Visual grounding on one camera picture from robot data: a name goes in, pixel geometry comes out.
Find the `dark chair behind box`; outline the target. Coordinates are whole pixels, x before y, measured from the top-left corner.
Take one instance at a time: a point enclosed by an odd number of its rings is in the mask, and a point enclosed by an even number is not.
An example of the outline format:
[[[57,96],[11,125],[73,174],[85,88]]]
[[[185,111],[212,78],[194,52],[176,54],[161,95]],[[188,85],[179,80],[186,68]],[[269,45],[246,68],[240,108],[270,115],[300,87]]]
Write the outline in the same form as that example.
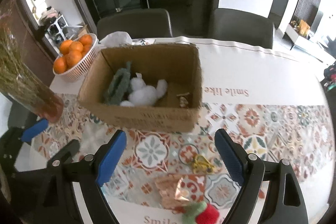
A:
[[[97,37],[127,32],[132,39],[172,38],[169,12],[165,9],[134,9],[106,16],[97,23]]]

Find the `white plush toy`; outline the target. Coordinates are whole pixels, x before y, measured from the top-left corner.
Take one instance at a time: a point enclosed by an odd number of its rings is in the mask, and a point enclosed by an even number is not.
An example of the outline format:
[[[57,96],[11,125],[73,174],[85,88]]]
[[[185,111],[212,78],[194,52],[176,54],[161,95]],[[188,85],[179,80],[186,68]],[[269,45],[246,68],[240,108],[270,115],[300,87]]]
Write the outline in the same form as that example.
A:
[[[147,85],[141,73],[136,73],[130,80],[131,93],[128,100],[120,103],[124,107],[154,106],[167,92],[168,83],[166,80],[158,80],[157,86]]]

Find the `white tv cabinet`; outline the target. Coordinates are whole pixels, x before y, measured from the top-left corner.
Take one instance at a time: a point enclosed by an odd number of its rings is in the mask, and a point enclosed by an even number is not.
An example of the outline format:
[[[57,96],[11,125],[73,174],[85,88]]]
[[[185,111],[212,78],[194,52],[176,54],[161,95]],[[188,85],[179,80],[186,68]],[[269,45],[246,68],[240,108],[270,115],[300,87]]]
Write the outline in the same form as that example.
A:
[[[329,36],[316,37],[315,34],[309,32],[308,39],[301,36],[291,24],[288,24],[286,27],[285,34],[291,39],[293,47],[303,50],[327,65],[331,65],[335,62],[335,57],[329,53],[330,48],[328,44],[331,42]]]

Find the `dark chair back right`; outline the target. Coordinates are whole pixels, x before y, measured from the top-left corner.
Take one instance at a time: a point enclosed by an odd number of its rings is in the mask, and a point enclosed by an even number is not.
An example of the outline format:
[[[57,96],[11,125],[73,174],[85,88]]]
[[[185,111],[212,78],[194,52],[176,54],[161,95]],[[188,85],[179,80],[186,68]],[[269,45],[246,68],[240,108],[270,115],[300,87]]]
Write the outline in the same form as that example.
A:
[[[218,8],[211,13],[207,37],[272,49],[274,24],[257,14]]]

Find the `red strawberry plush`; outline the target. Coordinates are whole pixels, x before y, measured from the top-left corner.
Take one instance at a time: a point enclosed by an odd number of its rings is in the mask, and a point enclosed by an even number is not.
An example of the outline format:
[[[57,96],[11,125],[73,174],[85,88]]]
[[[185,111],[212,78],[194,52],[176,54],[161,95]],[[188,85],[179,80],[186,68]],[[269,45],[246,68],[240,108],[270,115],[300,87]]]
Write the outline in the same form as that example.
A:
[[[192,203],[185,207],[182,223],[187,224],[214,224],[219,219],[219,211],[204,201]]]

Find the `glass vase with dried flowers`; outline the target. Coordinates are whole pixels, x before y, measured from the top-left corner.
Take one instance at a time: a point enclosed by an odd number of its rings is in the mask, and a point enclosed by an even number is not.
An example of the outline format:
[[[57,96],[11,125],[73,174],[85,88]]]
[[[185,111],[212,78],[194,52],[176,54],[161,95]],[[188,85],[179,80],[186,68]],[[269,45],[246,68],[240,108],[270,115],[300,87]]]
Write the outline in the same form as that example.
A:
[[[24,62],[24,47],[14,35],[15,0],[1,0],[1,92],[51,123],[63,112],[63,100],[41,82]]]

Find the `yellow toy keychain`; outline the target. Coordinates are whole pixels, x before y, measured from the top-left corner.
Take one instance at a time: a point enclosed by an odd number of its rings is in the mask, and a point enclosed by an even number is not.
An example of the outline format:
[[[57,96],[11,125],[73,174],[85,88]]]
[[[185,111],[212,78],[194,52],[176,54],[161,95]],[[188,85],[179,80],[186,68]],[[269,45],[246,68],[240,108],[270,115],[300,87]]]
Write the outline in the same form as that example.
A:
[[[215,166],[212,165],[204,156],[195,155],[191,161],[191,168],[194,174],[213,174]]]

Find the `brown cardboard box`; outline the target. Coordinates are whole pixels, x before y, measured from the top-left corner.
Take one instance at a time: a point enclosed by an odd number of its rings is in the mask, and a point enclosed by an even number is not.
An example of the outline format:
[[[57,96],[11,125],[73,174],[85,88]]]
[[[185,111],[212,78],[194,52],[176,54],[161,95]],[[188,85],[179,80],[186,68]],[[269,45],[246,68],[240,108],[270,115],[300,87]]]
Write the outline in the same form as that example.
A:
[[[109,125],[191,132],[201,107],[201,85],[195,45],[106,48],[94,60],[78,101]]]

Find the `gold foil snack wrapper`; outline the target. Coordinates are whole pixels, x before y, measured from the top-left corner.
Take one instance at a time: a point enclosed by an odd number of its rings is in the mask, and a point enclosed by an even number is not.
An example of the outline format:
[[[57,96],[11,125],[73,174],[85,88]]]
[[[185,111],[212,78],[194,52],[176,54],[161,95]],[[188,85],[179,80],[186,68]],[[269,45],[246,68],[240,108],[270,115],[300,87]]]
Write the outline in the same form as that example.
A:
[[[174,210],[194,202],[191,190],[187,189],[186,179],[186,176],[172,174],[154,180],[164,209]]]

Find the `patterned table runner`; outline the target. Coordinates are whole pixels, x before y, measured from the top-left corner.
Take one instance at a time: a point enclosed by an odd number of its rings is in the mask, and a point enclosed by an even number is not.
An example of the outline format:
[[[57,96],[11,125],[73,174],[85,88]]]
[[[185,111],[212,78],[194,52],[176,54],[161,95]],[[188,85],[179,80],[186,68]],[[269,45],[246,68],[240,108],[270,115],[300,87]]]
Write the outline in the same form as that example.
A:
[[[154,180],[186,176],[196,201],[228,209],[239,186],[224,166],[214,143],[217,129],[263,160],[287,159],[293,166],[310,217],[327,208],[335,161],[332,108],[328,101],[218,102],[202,104],[189,133],[127,129],[127,145],[114,175],[102,187],[106,198],[162,207]],[[204,156],[213,174],[194,174],[191,161]]]

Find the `white shoe rack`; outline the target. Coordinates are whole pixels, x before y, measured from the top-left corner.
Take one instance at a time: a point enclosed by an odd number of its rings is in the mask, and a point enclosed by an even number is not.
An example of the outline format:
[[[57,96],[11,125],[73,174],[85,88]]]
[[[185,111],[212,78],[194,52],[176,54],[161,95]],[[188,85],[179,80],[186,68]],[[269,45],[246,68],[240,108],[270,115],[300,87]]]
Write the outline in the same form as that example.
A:
[[[51,6],[42,12],[38,23],[43,27],[46,38],[57,48],[65,40],[77,39],[80,35],[88,33],[84,23],[71,26],[64,15]]]

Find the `white basket of oranges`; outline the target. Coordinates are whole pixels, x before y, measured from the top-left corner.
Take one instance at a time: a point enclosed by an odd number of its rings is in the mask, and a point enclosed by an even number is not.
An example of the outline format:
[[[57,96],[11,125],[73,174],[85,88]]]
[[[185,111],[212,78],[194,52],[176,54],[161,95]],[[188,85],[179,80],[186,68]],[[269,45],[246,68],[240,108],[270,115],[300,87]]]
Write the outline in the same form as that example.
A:
[[[53,73],[65,81],[75,82],[85,75],[97,56],[98,38],[84,34],[76,40],[61,43],[60,55],[53,64]]]

